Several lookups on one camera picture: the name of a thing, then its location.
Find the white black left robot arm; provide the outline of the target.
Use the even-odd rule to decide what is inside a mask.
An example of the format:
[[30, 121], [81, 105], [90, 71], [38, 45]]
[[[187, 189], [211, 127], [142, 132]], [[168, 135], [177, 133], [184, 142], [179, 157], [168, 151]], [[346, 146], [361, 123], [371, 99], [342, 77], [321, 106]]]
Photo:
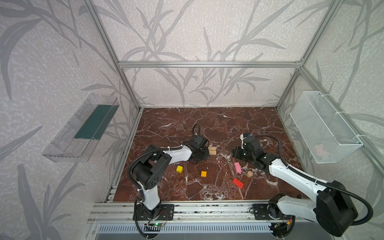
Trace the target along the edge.
[[196, 164], [209, 158], [208, 139], [201, 135], [200, 125], [195, 124], [192, 132], [192, 138], [177, 147], [161, 148], [150, 145], [130, 163], [127, 178], [138, 188], [142, 197], [134, 205], [133, 220], [154, 220], [162, 214], [158, 184], [169, 165], [181, 162]]

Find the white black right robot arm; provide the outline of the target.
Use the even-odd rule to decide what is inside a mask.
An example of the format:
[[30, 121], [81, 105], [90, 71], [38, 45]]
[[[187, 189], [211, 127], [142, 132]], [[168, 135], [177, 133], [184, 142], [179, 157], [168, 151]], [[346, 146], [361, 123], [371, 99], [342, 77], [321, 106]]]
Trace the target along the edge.
[[298, 199], [278, 194], [269, 200], [266, 211], [270, 218], [291, 217], [288, 222], [271, 228], [277, 239], [292, 231], [288, 225], [293, 225], [297, 217], [319, 224], [334, 237], [341, 237], [350, 226], [363, 225], [372, 219], [374, 210], [367, 200], [347, 191], [338, 181], [317, 179], [288, 164], [283, 158], [280, 140], [277, 140], [278, 155], [264, 152], [259, 138], [261, 136], [242, 134], [241, 145], [232, 150], [233, 157], [253, 164], [307, 196]]

